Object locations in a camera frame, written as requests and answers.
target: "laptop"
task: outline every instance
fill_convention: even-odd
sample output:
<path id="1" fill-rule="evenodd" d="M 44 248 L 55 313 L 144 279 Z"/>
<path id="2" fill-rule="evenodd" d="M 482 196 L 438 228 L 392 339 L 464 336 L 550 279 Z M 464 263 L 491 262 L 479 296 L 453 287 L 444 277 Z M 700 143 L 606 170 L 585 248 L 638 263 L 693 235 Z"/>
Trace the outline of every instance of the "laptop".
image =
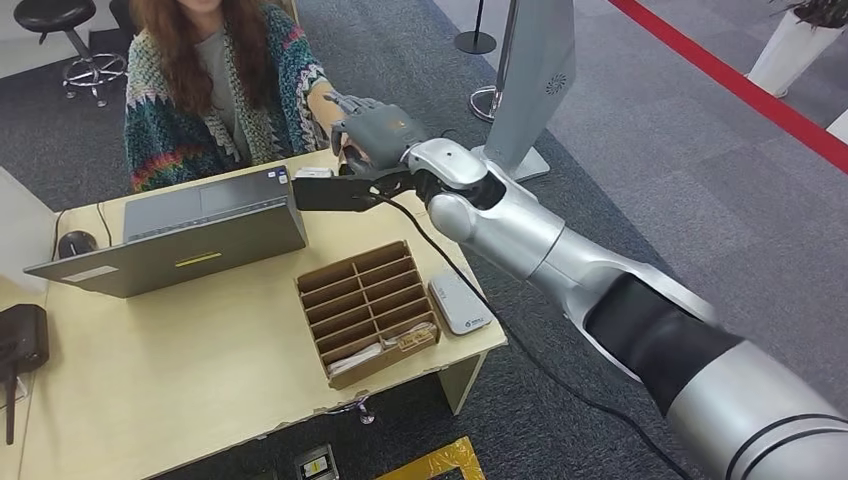
<path id="1" fill-rule="evenodd" d="M 25 273 L 128 298 L 304 248 L 288 172 L 265 169 L 127 202 L 124 242 Z"/>

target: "cardboard organizer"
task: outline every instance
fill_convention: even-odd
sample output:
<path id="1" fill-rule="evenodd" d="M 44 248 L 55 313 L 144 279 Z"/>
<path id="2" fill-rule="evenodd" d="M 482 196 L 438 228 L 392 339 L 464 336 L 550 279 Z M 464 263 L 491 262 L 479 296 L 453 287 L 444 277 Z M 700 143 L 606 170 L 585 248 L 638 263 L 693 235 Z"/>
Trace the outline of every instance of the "cardboard organizer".
<path id="1" fill-rule="evenodd" d="M 336 262 L 299 277 L 296 283 L 332 388 L 345 388 L 373 375 L 435 345 L 441 336 L 406 242 Z M 434 328 L 404 335 L 422 322 Z M 385 342 L 393 338 L 397 344 L 387 346 Z M 336 375 L 328 373 L 330 364 L 378 342 L 384 347 L 378 356 Z"/>

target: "long brown hair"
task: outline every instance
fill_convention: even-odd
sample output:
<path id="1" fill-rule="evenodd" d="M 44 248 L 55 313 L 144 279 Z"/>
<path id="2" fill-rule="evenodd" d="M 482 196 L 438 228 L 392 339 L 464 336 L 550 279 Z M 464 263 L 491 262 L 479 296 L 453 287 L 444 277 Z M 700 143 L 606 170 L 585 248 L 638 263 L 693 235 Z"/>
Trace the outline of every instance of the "long brown hair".
<path id="1" fill-rule="evenodd" d="M 223 0 L 224 21 L 232 38 L 244 96 L 262 107 L 270 92 L 265 17 L 259 0 Z M 162 68 L 177 107 L 197 115 L 212 109 L 212 78 L 194 48 L 194 25 L 177 0 L 133 0 L 136 22 L 146 28 L 162 55 Z"/>

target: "red tape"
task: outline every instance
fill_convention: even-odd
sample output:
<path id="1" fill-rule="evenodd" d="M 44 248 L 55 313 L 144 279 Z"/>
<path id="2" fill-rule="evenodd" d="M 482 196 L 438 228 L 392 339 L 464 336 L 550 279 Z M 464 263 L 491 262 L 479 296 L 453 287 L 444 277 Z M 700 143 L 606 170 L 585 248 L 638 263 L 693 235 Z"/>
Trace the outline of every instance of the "red tape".
<path id="1" fill-rule="evenodd" d="M 827 159 L 836 168 L 848 173 L 848 145 L 842 140 L 751 83 L 742 74 L 637 1 L 609 0 L 609 2 L 754 110 Z"/>

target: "gray shirt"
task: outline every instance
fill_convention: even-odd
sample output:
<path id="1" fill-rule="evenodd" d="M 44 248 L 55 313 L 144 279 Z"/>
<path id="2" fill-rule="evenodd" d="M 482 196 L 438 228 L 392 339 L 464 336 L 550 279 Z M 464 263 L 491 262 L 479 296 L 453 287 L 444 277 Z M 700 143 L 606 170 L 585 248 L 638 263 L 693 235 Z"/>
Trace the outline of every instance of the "gray shirt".
<path id="1" fill-rule="evenodd" d="M 200 63 L 206 68 L 212 78 L 212 105 L 218 112 L 218 116 L 227 127 L 227 131 L 235 143 L 236 148 L 243 161 L 250 162 L 250 147 L 247 137 L 236 118 L 235 101 L 233 90 L 230 88 L 230 79 L 227 75 L 225 62 L 224 29 L 218 30 L 211 37 L 194 46 L 200 55 Z"/>

